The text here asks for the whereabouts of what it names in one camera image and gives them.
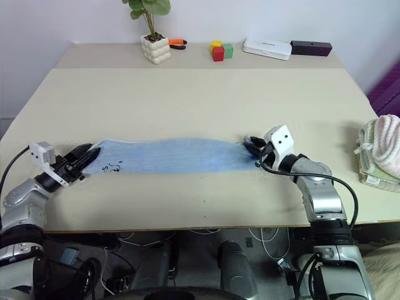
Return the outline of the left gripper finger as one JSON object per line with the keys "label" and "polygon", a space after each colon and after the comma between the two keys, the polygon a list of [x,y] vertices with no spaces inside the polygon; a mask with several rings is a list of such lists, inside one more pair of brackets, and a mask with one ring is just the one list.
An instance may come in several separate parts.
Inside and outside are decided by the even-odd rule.
{"label": "left gripper finger", "polygon": [[66,154],[67,159],[79,159],[84,156],[88,150],[92,147],[91,143],[86,143],[75,147],[69,153]]}
{"label": "left gripper finger", "polygon": [[74,163],[74,171],[82,172],[88,167],[99,155],[101,149],[99,147],[93,148],[86,151],[78,160]]}

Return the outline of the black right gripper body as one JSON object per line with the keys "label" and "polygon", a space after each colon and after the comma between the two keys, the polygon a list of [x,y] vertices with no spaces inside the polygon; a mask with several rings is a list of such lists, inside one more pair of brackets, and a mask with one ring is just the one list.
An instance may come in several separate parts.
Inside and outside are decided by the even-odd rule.
{"label": "black right gripper body", "polygon": [[262,147],[262,150],[259,155],[259,162],[256,162],[255,165],[257,168],[261,167],[261,163],[267,166],[269,169],[274,169],[274,163],[276,160],[276,155],[274,153],[274,146],[272,142],[266,142],[266,145]]}

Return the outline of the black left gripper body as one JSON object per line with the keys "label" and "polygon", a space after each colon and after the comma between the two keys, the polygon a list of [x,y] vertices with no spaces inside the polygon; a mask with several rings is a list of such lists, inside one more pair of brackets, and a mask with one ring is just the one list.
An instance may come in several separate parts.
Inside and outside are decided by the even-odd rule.
{"label": "black left gripper body", "polygon": [[54,172],[67,183],[73,183],[77,180],[83,181],[86,178],[82,173],[85,156],[85,154],[74,154],[72,152],[65,156],[57,155]]}

